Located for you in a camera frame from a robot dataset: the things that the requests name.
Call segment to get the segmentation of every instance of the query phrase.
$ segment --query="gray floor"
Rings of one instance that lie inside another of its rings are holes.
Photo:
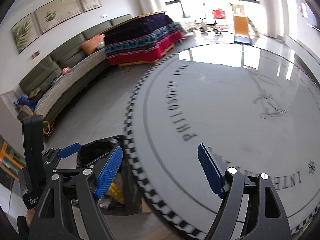
[[[176,53],[198,45],[227,42],[233,43],[233,35],[223,33],[196,32],[176,46],[168,54]],[[270,50],[285,58],[289,58],[291,50],[283,43],[262,36],[255,43],[261,49]],[[58,117],[47,148],[66,147],[73,143],[81,145],[94,140],[121,135],[127,102],[131,91],[139,79],[152,67],[152,64],[124,67],[123,70],[98,80],[89,89],[81,92],[77,100],[72,102]],[[76,155],[62,160],[60,169],[76,166]],[[83,226],[80,211],[75,209],[76,222],[80,236],[88,239]],[[164,231],[161,222],[154,214],[138,214],[127,217],[105,216],[113,234],[120,239],[146,239],[152,232]]]

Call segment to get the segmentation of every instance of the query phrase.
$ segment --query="round table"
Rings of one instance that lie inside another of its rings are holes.
[[[292,234],[320,206],[320,90],[269,51],[211,44],[164,59],[132,92],[124,134],[147,203],[186,238],[204,239],[221,204],[197,158],[201,143],[245,175],[267,173]],[[247,203],[244,195],[234,239]]]

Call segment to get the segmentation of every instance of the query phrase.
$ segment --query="sofa backrest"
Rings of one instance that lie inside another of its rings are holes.
[[[57,47],[50,55],[61,69],[72,68],[88,56],[81,48],[83,42],[85,38],[80,33]]]
[[[120,16],[118,18],[114,18],[110,21],[111,21],[112,26],[116,26],[116,25],[123,23],[127,20],[130,20],[130,19],[132,19],[131,14],[127,14],[127,15]]]
[[[103,23],[100,23],[98,25],[95,25],[87,30],[85,30],[83,33],[84,37],[86,40],[89,40],[93,38],[94,36],[97,36],[100,33],[103,33],[107,29],[111,28],[111,22],[110,21],[105,21]]]
[[[48,55],[41,60],[19,83],[20,88],[25,94],[31,93],[34,89],[40,87],[46,91],[52,81],[60,76],[61,69]]]

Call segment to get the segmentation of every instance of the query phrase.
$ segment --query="asterisk symbol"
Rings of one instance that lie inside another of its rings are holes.
[[[309,173],[314,174],[316,171],[316,164],[313,161],[310,161],[308,167],[309,167]]]

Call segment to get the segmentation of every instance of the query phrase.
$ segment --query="blue gripper pad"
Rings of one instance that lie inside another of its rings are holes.
[[[79,152],[80,150],[81,150],[81,145],[79,143],[75,143],[73,145],[70,145],[70,146],[60,150],[60,152],[58,154],[58,158],[64,159],[70,155],[73,155],[76,152]]]
[[[122,162],[123,153],[121,147],[117,146],[114,152],[111,152],[110,154],[111,156],[98,176],[97,188],[94,191],[94,194],[98,199],[108,192]]]
[[[225,175],[222,174],[219,165],[215,163],[214,157],[211,157],[209,149],[203,143],[198,147],[198,159],[212,192],[217,194],[220,198],[223,198],[226,193],[223,188],[225,185]]]

